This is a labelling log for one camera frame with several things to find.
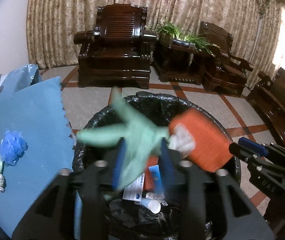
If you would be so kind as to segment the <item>green potted plant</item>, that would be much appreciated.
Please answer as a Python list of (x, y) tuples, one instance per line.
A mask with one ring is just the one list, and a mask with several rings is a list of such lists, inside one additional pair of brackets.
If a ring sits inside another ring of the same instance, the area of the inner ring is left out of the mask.
[(176, 46), (178, 48), (194, 49), (196, 52), (206, 53), (213, 56), (211, 48), (213, 45), (204, 37), (183, 30), (179, 25), (168, 21), (158, 23), (153, 30), (158, 35), (158, 41), (165, 46)]

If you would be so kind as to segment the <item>orange woven cloth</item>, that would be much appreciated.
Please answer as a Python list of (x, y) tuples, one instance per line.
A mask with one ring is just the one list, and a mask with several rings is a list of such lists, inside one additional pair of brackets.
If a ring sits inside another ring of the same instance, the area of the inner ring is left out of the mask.
[(204, 113), (190, 108), (175, 116), (168, 126), (171, 135), (178, 124), (183, 124), (193, 135), (196, 148), (186, 158), (200, 168), (216, 172), (232, 158), (230, 139)]

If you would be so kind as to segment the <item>white paper cup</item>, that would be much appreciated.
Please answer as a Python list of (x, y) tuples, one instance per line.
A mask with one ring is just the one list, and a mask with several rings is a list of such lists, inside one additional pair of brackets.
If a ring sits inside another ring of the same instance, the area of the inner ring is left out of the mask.
[(157, 214), (161, 211), (161, 204), (157, 200), (142, 198), (140, 205), (149, 209), (152, 213)]

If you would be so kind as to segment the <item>beige patterned curtain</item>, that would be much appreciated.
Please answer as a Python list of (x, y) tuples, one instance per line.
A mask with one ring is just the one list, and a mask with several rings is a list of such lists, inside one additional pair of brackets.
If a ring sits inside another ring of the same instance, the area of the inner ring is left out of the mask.
[(282, 7), (278, 0), (29, 0), (27, 46), (30, 63), (41, 68), (76, 64), (78, 31), (92, 29), (98, 7), (121, 3), (147, 7), (147, 26), (171, 22), (196, 34), (201, 22), (231, 33), (232, 52), (249, 61), (253, 87), (258, 73), (274, 76), (273, 58), (279, 38)]

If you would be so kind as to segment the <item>black trash bin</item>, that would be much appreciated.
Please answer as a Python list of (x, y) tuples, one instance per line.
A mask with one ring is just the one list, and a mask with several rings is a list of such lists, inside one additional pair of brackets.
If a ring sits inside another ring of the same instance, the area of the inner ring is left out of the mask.
[[(154, 94), (139, 91), (128, 95), (124, 100), (138, 112), (149, 118), (158, 126), (167, 126), (175, 116), (182, 115), (189, 109), (196, 111), (200, 125), (196, 130), (203, 132), (204, 137), (198, 137), (196, 149), (201, 144), (206, 145), (208, 140), (213, 144), (230, 145), (231, 137), (226, 129), (212, 115), (201, 107), (187, 100), (179, 99), (168, 94)], [(118, 194), (113, 199), (105, 201), (104, 216), (110, 239), (177, 239), (177, 230), (181, 218), (179, 197), (158, 195), (154, 190), (154, 174), (160, 176), (160, 165), (157, 156), (151, 156), (147, 162), (144, 176), (139, 176), (131, 185), (134, 193), (140, 194), (137, 198), (124, 199)]]

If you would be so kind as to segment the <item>blue tablecloth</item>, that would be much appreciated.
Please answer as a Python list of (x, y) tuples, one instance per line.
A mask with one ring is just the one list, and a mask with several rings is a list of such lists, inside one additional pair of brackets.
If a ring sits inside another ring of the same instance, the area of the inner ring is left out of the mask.
[(34, 64), (13, 70), (2, 83), (0, 141), (6, 131), (17, 131), (28, 145), (15, 166), (4, 167), (0, 227), (8, 236), (57, 172), (72, 166), (74, 140), (60, 83), (59, 77), (43, 81)]

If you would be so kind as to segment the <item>blue white package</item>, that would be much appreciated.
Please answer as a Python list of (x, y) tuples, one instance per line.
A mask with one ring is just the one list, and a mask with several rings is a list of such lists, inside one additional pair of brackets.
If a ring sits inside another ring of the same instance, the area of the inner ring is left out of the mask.
[(150, 166), (148, 169), (149, 169), (151, 176), (152, 176), (153, 191), (155, 192), (155, 194), (163, 195), (164, 189), (163, 189), (163, 185), (162, 185), (159, 165)]

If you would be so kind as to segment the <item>white tissue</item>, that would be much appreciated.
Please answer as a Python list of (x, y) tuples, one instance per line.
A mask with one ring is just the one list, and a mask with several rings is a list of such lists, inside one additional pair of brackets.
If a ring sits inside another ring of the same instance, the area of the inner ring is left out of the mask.
[(183, 124), (178, 124), (169, 138), (168, 148), (178, 151), (185, 159), (196, 148), (196, 142), (189, 130)]

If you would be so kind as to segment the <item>dark wooden side table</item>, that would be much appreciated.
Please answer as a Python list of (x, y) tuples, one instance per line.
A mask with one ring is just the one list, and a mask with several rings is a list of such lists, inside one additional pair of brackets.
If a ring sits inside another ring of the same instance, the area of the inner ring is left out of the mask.
[(215, 58), (191, 46), (169, 44), (158, 40), (153, 51), (152, 65), (161, 82), (181, 82), (200, 85), (205, 65), (214, 63)]

